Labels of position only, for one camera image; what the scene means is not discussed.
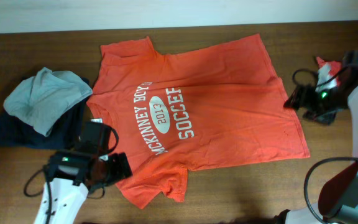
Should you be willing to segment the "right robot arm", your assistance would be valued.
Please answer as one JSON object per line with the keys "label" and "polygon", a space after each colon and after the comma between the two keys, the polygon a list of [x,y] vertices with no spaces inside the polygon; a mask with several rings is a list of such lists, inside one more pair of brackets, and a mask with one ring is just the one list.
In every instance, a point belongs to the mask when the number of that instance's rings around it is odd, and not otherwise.
{"label": "right robot arm", "polygon": [[[306,208],[284,210],[272,223],[358,223],[358,50],[347,52],[339,71],[330,78],[314,73],[314,85],[298,83],[285,102],[286,108],[304,108],[305,119],[331,124],[337,112],[349,110],[352,118],[352,155],[331,157],[315,163],[307,172],[303,194]],[[318,202],[311,203],[308,185],[313,171],[329,162],[349,162],[349,166],[328,180]]]}

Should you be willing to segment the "orange soccer t-shirt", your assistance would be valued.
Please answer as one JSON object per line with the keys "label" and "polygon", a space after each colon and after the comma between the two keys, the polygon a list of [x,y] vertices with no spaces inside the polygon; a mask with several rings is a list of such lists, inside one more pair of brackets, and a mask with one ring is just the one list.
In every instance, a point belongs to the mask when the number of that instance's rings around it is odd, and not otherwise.
{"label": "orange soccer t-shirt", "polygon": [[132,177],[117,184],[136,207],[185,199],[188,172],[310,156],[300,121],[260,38],[182,54],[149,38],[101,47],[87,104],[114,128]]}

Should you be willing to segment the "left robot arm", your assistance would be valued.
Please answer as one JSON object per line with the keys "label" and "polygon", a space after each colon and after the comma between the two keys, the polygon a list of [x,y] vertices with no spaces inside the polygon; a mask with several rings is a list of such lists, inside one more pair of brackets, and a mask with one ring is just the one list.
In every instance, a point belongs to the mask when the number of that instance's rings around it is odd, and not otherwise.
{"label": "left robot arm", "polygon": [[118,142],[115,129],[88,121],[73,149],[50,156],[34,223],[73,223],[91,194],[131,177],[126,154],[114,152]]}

